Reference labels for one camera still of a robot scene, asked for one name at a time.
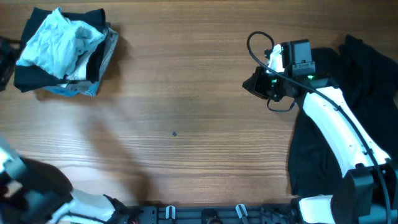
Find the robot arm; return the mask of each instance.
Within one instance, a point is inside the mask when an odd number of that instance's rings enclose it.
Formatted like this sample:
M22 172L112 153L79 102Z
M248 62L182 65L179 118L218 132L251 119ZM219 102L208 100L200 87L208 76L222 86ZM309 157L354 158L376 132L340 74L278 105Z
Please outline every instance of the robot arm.
M251 51L249 41L254 34L262 34L272 43L272 50L266 50L268 65ZM275 47L273 43L268 34L259 31L248 37L249 53L261 66L243 88L265 100L294 98L324 135L343 175L343 184L333 195L292 200L296 203L292 210L300 217L296 222L396 222L397 166L355 118L334 79L315 71L308 40Z
M2 223L111 224L137 215L116 199L73 189L56 167L20 157L0 138L0 186L15 183L18 189L0 195Z

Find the wire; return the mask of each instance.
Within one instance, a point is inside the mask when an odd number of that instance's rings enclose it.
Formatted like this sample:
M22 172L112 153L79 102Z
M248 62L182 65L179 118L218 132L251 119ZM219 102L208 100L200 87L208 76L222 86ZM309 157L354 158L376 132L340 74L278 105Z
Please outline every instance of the wire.
M102 220L97 219L97 218L88 217L88 216L80 215L80 214L77 214L77 213L67 212L67 213L61 215L61 216L57 219L57 221L55 222L55 224L59 224L60 221L61 221L61 219L62 219L63 217L66 217L66 216L84 218L84 219L87 219L87 220L96 221L96 222L104 223L104 224L106 223L105 221L102 221Z
M354 129L356 135L359 137L359 140L362 142L362 145L365 147L366 153L369 155L369 157L370 157L371 160L372 160L372 163L374 164L374 168L375 168L375 170L376 170L376 172L377 172L377 176L378 176L379 181L380 181L380 183L381 183L382 191L383 191L383 194L384 194L384 200L385 200L385 203L386 203L386 218L387 218L387 224L391 224L391 205L390 205L390 198L389 198L389 195L388 195L388 190L387 190L386 182L384 181L383 174L382 174L382 172L381 172L381 170L380 170L380 167L379 167L379 164L377 163L376 158L375 158L374 155L373 155L372 149L369 148L368 144L366 143L365 139L363 138L361 132L360 132L359 129L356 127L356 125L354 124L354 122L353 122L353 121L351 120L351 118L344 112L344 110L341 108L341 106L337 105L333 100L331 100L329 97L327 97L326 95L324 95L324 94L321 93L320 91L318 91L318 90L316 90L316 89L314 89L314 88L312 88L312 87L310 87L310 86L306 86L306 85L304 85L303 83L297 82L297 81L295 81L295 80L289 78L288 76L281 75L281 74L279 74L278 72L276 72L275 70L269 68L269 67L268 67L266 64L264 64L262 61L260 61L260 60L253 54L253 51L252 51L251 48L250 48L250 39L251 39L251 37L254 36L255 34L262 34L262 35L268 37L268 39L271 41L272 48L274 48L274 40L272 39L272 37L270 37L270 35L266 34L265 32L261 32L261 31L255 31L255 32L253 32L253 33L251 33L251 34L249 35L248 40L247 40L247 42L246 42L246 45L247 45L248 50L249 50L249 54L251 55L251 57L252 57L259 65L261 65L263 68L265 68L266 70L270 71L272 74L274 74L274 75L276 75L276 76L278 76L278 77L280 77L280 78L283 78L283 79L285 79L285 80L287 80L287 81L289 81L289 82L291 82L291 83L293 83L293 84L295 84L295 85L298 85L298 86L300 86L300 87L302 87L302 88L304 88L304 89L306 89L306 90L308 90L308 91L311 91L311 92L314 92L314 93L318 94L318 95L321 96L323 99L325 99L327 102L329 102L332 106L334 106L334 107L336 108L335 110L339 111L339 112L344 116L344 118L349 122L349 124L352 126L352 128Z
M269 102L270 102L270 101L271 101L271 99L268 99L268 101L267 101L267 107L268 107L268 109L269 109L270 111L278 112L278 113L289 112L289 111L291 111L291 110L293 109L294 105L296 105L296 102L293 101L292 104L290 105L290 107L289 107L287 110L275 110L275 109L272 109L272 108L269 107Z

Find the wooden table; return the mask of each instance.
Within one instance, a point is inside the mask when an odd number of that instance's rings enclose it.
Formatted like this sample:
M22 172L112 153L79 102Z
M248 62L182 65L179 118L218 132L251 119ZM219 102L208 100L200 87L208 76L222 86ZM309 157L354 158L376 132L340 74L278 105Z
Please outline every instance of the wooden table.
M270 112L241 88L256 67L246 49L252 31L334 49L350 33L398 59L397 1L6 0L0 35L19 38L34 6L102 7L121 38L97 97L22 94L10 83L0 133L76 188L127 203L289 201L298 109ZM255 37L252 47L261 56L269 43Z

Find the pile of clothes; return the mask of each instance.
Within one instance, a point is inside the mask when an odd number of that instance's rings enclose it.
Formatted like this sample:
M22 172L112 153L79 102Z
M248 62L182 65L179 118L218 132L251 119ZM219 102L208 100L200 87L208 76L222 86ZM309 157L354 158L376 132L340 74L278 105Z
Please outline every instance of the pile of clothes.
M79 14L35 7L22 33L14 86L23 93L45 88L95 96L118 38L103 9Z

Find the black garment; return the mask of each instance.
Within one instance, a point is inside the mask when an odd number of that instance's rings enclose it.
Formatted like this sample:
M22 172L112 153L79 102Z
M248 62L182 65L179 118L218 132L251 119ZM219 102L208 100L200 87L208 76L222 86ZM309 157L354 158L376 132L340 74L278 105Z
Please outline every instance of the black garment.
M15 49L11 44L21 44L21 42L20 40L12 40L0 36L0 91L6 90L15 62L21 53L19 49Z
M347 35L339 47L312 50L317 71L336 79L363 128L393 160L398 159L398 65L362 40ZM300 111L289 153L292 194L310 197L333 194L342 181L333 151L315 123Z
M38 9L36 7L33 9L32 15L26 22L26 26L22 33L22 46L26 45L26 42L33 37L44 19L51 13L52 11ZM104 9L97 9L84 14L63 12L62 15L71 21L84 21L100 32L102 32L105 27ZM97 46L88 60L86 67L87 80L92 82L99 80L99 70L103 54L104 43L102 42ZM14 86L20 89L21 92L35 90L45 86L55 86L66 82L65 79L58 79L35 65L29 67L16 66L15 69Z

